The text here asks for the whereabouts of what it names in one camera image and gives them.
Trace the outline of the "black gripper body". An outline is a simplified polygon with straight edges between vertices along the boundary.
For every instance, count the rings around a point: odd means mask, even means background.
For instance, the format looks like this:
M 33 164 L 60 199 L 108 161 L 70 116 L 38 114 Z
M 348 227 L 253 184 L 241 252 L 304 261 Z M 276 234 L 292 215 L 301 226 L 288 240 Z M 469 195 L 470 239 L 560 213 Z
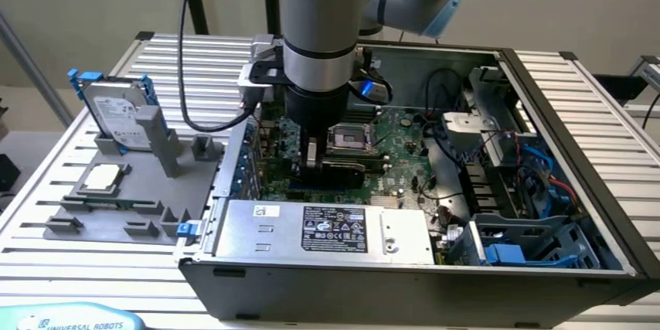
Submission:
M 329 127 L 344 118 L 348 107 L 348 86 L 334 90 L 313 92 L 296 85 L 284 91 L 285 115 L 300 127 L 300 145 L 306 145 L 310 138 L 325 135 Z

